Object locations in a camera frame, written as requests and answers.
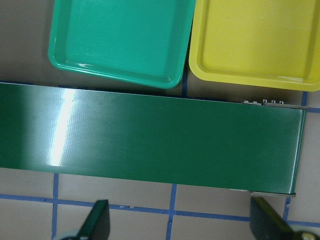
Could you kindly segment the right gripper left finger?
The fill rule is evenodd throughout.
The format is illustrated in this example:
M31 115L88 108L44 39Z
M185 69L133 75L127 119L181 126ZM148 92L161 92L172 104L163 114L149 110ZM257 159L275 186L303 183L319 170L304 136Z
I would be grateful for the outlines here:
M107 199L97 200L80 229L75 233L64 234L60 240L108 240L111 222Z

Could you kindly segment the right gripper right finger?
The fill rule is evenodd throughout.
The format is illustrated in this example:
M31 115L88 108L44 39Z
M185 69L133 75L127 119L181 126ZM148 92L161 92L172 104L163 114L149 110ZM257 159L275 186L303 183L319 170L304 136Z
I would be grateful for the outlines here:
M318 240L319 235L293 230L262 197L250 198L250 230L256 240Z

